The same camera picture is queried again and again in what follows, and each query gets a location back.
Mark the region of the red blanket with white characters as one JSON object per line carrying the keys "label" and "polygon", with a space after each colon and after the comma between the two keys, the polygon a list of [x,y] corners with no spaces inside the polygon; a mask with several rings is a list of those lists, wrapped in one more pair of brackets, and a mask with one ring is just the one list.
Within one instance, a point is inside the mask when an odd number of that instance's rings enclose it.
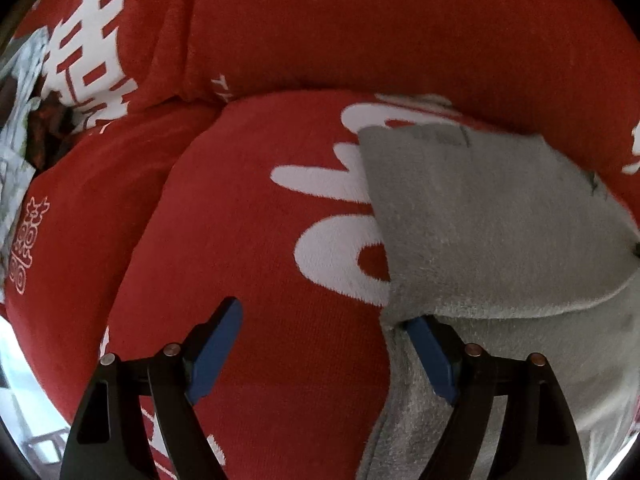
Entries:
{"label": "red blanket with white characters", "polygon": [[369,127],[539,136],[639,231],[639,40],[612,0],[39,0],[70,150],[32,181],[2,311],[72,419],[99,358],[243,308],[196,404],[233,479],[361,479],[390,392]]}

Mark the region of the floral patterned cloth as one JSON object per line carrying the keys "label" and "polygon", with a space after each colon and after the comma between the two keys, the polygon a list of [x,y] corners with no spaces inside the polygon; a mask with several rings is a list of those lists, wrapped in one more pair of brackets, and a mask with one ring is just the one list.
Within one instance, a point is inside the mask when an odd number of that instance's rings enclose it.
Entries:
{"label": "floral patterned cloth", "polygon": [[14,39],[1,57],[1,302],[10,247],[26,191],[35,175],[27,161],[28,115],[39,107],[32,96],[47,53],[45,27]]}

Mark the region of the grey knit sweater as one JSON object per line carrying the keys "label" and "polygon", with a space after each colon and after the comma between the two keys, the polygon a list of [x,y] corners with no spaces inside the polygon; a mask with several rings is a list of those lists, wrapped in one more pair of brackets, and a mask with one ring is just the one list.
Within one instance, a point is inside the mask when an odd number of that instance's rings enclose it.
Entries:
{"label": "grey knit sweater", "polygon": [[401,323],[431,314],[495,356],[550,361],[596,478],[639,396],[639,231],[600,179],[539,136],[369,127],[360,151],[382,232],[390,392],[358,469],[414,479],[444,431]]}

